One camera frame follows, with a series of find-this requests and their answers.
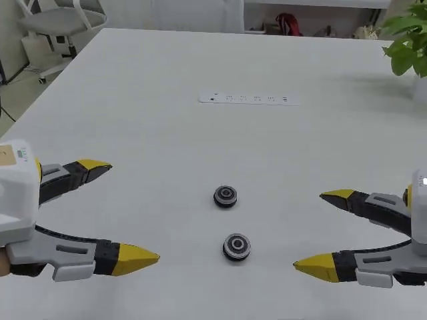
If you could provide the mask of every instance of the cable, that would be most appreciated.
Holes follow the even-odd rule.
[[[5,108],[3,108],[2,106],[1,106],[1,98],[0,98],[0,117],[1,117],[1,112],[2,111],[4,111],[5,113],[6,113],[6,115],[13,121],[13,122],[16,122],[16,120],[6,111],[6,109]]]

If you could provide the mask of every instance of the green leaf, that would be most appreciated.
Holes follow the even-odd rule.
[[[417,3],[415,5],[411,5],[408,8],[408,12],[415,14],[415,16],[422,20],[427,20],[427,6],[424,4]]]
[[[416,53],[410,48],[399,50],[399,52],[392,55],[392,70],[395,75],[403,75],[416,59]]]
[[[412,50],[418,51],[427,46],[427,33],[411,33],[408,36],[412,40]]]
[[[416,27],[427,25],[427,21],[423,21],[417,17],[399,17],[393,20],[390,25],[384,28],[385,34],[398,34],[409,31]]]
[[[405,42],[410,41],[411,38],[409,35],[403,35],[396,40],[393,41],[393,43],[389,46],[389,52],[398,51],[399,49],[406,48],[404,45]]]
[[[421,78],[427,76],[427,57],[418,57],[414,60],[414,70]]]

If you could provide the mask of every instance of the red bag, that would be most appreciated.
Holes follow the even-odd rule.
[[[276,21],[279,24],[282,35],[302,37],[302,33],[300,33],[300,27],[298,26],[298,21],[294,15],[291,15],[290,13],[280,13],[276,17]]]

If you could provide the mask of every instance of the chair leg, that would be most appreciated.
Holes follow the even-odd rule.
[[[56,65],[56,66],[54,66],[54,67],[52,67],[52,68],[50,68],[44,72],[41,72],[39,74],[40,83],[45,83],[46,76],[52,75],[56,72],[60,72],[60,71],[64,70],[69,65],[69,63],[70,63],[70,61],[66,61],[64,63],[61,63],[60,65]]]
[[[68,40],[68,50],[71,54],[71,58],[74,59],[77,57],[77,50],[75,48],[75,45],[73,44],[73,41],[71,40],[71,37],[67,37]]]

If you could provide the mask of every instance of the electrical outlet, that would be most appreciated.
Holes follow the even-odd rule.
[[[202,103],[235,103],[246,105],[299,105],[295,99],[285,95],[246,95],[220,92],[205,92],[199,94]]]

